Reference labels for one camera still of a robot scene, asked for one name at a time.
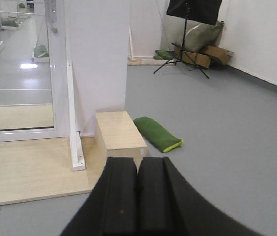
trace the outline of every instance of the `black curved object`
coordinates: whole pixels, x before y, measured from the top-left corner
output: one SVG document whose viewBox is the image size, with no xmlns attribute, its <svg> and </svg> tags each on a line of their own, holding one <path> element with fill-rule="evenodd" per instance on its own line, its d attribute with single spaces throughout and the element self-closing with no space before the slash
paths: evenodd
<svg viewBox="0 0 277 236">
<path fill-rule="evenodd" d="M 168 157 L 163 161 L 177 235 L 262 236 L 208 202 L 185 180 Z"/>
<path fill-rule="evenodd" d="M 139 235 L 174 236 L 171 203 L 162 158 L 144 158 L 139 167 L 137 180 Z"/>
<path fill-rule="evenodd" d="M 262 236 L 201 196 L 168 157 L 109 157 L 60 236 Z"/>
<path fill-rule="evenodd" d="M 93 191 L 60 236 L 133 235 L 136 173 L 132 158 L 109 157 Z"/>
</svg>

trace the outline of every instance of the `cardboard box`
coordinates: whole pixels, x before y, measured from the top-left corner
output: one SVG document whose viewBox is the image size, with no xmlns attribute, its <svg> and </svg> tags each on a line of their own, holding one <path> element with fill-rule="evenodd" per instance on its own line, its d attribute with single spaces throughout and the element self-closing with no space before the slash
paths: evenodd
<svg viewBox="0 0 277 236">
<path fill-rule="evenodd" d="M 231 59 L 231 55 L 233 54 L 233 52 L 227 49 L 211 45 L 206 45 L 204 48 L 201 49 L 200 53 L 210 56 L 212 62 L 221 65 L 226 65 Z"/>
<path fill-rule="evenodd" d="M 174 48 L 174 54 L 178 53 L 179 49 L 177 47 Z M 200 65 L 204 68 L 209 68 L 211 64 L 211 58 L 208 55 L 204 55 L 201 53 L 192 53 L 192 52 L 185 52 L 182 55 L 182 61 L 188 64 L 195 65 L 194 62 L 197 65 Z"/>
</svg>

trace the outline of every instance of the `tripod legs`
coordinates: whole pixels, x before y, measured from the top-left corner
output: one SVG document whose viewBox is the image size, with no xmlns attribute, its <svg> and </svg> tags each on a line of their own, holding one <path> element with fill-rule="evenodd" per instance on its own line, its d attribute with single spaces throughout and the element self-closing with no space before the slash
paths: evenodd
<svg viewBox="0 0 277 236">
<path fill-rule="evenodd" d="M 157 73 L 162 67 L 164 67 L 164 66 L 167 65 L 167 64 L 173 64 L 173 63 L 177 64 L 178 62 L 184 63 L 184 62 L 182 61 L 182 55 L 185 54 L 185 55 L 193 62 L 193 64 L 195 65 L 195 67 L 198 68 L 198 69 L 203 73 L 203 75 L 205 75 L 205 77 L 206 77 L 207 79 L 209 79 L 208 75 L 202 70 L 202 68 L 201 68 L 198 64 L 196 64 L 196 62 L 195 62 L 185 51 L 179 50 L 172 58 L 177 58 L 177 55 L 178 55 L 179 53 L 181 53 L 180 56 L 179 56 L 180 59 L 177 59 L 177 60 L 172 61 L 172 62 L 169 62 L 171 59 L 167 60 L 161 67 L 159 67 L 156 71 L 154 71 L 153 74 Z"/>
<path fill-rule="evenodd" d="M 175 58 L 178 54 L 180 53 L 180 51 L 178 51 L 173 57 L 172 57 L 172 59 L 173 58 Z M 173 61 L 173 62 L 169 62 L 169 61 L 171 61 L 172 59 L 169 59 L 169 60 L 167 60 L 161 67 L 159 67 L 153 74 L 155 74 L 155 73 L 157 73 L 162 67 L 164 67 L 166 64 L 173 64 L 173 63 L 177 63 L 178 61 Z"/>
</svg>

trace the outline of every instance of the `wooden platform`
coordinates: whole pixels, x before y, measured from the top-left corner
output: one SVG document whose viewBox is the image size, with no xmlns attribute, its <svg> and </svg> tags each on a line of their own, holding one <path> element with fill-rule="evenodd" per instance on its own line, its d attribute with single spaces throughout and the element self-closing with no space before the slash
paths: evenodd
<svg viewBox="0 0 277 236">
<path fill-rule="evenodd" d="M 90 192 L 103 156 L 94 138 L 82 145 L 87 169 L 72 171 L 67 138 L 0 143 L 0 205 Z"/>
<path fill-rule="evenodd" d="M 105 157 L 132 157 L 137 168 L 148 155 L 146 142 L 125 111 L 96 114 L 96 141 Z"/>
</svg>

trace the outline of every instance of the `door handle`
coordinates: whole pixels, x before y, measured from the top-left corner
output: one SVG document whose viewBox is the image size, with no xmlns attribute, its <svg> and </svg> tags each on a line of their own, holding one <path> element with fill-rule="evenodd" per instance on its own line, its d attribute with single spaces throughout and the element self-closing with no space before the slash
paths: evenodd
<svg viewBox="0 0 277 236">
<path fill-rule="evenodd" d="M 57 33 L 58 29 L 55 26 L 56 22 L 56 0 L 45 0 L 45 24 L 53 32 Z"/>
</svg>

